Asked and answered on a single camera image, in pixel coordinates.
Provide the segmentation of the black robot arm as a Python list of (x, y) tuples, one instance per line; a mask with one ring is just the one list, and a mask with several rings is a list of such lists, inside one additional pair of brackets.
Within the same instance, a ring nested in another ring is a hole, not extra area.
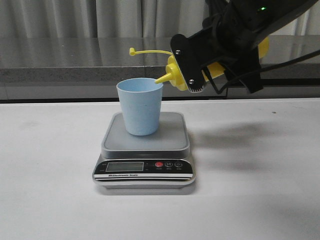
[(209, 16), (202, 27), (210, 32), (213, 55), (210, 61), (224, 68), (227, 82), (217, 88), (209, 67), (203, 68), (212, 88), (221, 94), (240, 82), (250, 93), (263, 89), (261, 73), (287, 67), (320, 54), (319, 50), (298, 58), (261, 67), (259, 45), (309, 10), (314, 0), (208, 0)]

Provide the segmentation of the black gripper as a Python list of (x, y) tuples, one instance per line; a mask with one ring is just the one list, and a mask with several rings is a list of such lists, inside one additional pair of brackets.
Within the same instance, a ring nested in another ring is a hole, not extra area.
[[(209, 4), (208, 13), (202, 27), (212, 27), (212, 36), (209, 33), (191, 37), (176, 34), (170, 41), (188, 91), (202, 92), (208, 81), (218, 94), (237, 81), (249, 93), (262, 90), (261, 75), (256, 72), (261, 69), (259, 42), (257, 34), (250, 29), (255, 16), (253, 9), (239, 4)], [(221, 54), (217, 62), (213, 62), (214, 50)], [(227, 83), (218, 89), (213, 79), (223, 74)]]

